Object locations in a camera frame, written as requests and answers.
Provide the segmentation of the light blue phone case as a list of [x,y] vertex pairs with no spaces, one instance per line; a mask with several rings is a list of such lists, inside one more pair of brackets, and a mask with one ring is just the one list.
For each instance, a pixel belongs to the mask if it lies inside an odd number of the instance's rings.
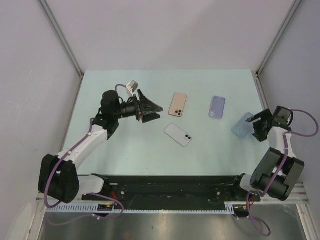
[[247,122],[247,119],[254,115],[247,112],[242,118],[232,127],[231,132],[238,136],[240,139],[245,139],[248,135],[254,133],[253,124]]

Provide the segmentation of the gold smartphone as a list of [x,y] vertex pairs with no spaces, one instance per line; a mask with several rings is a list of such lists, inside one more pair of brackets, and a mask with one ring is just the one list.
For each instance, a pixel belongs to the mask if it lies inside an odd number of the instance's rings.
[[174,117],[181,117],[184,112],[187,95],[184,93],[175,92],[168,110],[168,114]]

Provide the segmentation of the lilac smartphone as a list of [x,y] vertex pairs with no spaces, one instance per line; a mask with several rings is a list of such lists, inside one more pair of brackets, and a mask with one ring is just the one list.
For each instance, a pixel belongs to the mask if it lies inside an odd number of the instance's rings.
[[173,139],[175,142],[177,142],[182,147],[186,147],[191,141],[192,137],[188,133],[186,133],[184,130],[179,128],[174,123],[170,123],[165,129],[164,133],[169,136],[171,139]]

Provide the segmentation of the lilac phone case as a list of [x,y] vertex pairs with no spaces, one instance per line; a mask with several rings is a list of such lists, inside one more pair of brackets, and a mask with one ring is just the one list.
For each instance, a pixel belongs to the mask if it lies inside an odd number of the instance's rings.
[[209,117],[221,120],[223,118],[226,99],[220,96],[213,96],[209,109]]

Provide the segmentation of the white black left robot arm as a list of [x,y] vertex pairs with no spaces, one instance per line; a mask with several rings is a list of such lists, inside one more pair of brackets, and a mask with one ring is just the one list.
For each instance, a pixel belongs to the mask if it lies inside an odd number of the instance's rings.
[[42,159],[38,190],[44,194],[45,206],[52,209],[83,195],[107,199],[111,188],[105,184],[104,178],[94,174],[79,176],[79,167],[112,137],[120,119],[135,117],[137,121],[148,123],[160,119],[159,113],[163,110],[145,97],[140,89],[127,101],[116,90],[104,92],[97,115],[89,121],[87,133],[71,148],[56,155],[47,154]]

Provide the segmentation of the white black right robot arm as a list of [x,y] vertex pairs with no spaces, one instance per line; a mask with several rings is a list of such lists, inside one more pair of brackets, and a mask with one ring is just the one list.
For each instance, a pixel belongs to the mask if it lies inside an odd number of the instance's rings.
[[266,109],[246,120],[253,126],[253,136],[268,141],[269,149],[251,175],[230,188],[231,196],[242,201],[249,192],[285,201],[298,181],[305,163],[292,150],[290,121],[293,111],[277,106],[272,113]]

